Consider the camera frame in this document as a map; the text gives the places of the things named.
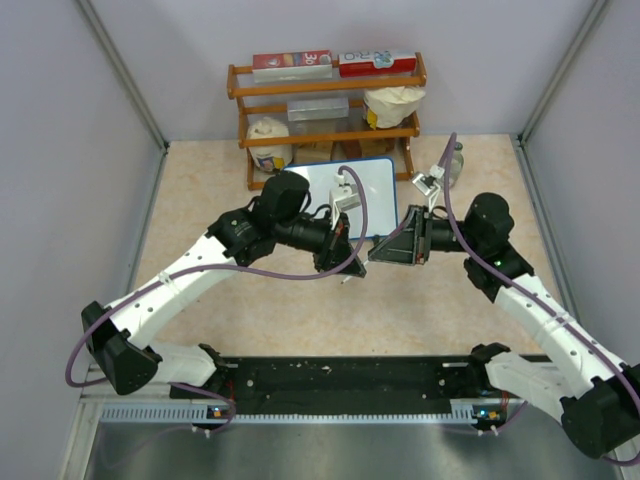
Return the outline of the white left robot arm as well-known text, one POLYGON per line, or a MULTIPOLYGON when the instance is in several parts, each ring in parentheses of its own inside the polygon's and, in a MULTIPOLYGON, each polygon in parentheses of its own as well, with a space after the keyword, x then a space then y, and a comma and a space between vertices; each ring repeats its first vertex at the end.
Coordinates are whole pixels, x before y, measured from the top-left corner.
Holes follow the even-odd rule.
POLYGON ((182 383, 205 396, 226 387, 227 374, 205 346, 181 347, 155 342, 157 333, 178 313, 235 273, 288 281, 313 281, 342 274, 364 277, 359 245, 349 241, 344 206, 368 208, 362 182, 343 166, 324 205, 324 217, 307 211, 310 183, 283 171, 267 180, 247 205, 223 213, 178 260, 138 290, 103 306, 94 301, 81 313, 79 344, 119 395, 152 382, 182 383), (271 273, 254 262, 284 245, 311 254, 312 274, 271 273))

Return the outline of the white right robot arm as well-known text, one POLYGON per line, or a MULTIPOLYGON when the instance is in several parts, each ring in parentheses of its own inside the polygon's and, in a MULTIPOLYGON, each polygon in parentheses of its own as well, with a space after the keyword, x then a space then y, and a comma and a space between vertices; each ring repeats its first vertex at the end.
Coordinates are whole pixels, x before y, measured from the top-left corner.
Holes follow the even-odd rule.
POLYGON ((516 395, 557 421, 585 456, 605 459, 639 435, 639 368, 596 341, 550 294, 515 250, 507 201, 481 193, 461 221, 412 205, 398 231, 377 240, 374 262, 425 263, 433 252, 465 252, 470 282, 511 315, 551 361, 542 367, 493 343, 468 357, 466 380, 476 394, 516 395))

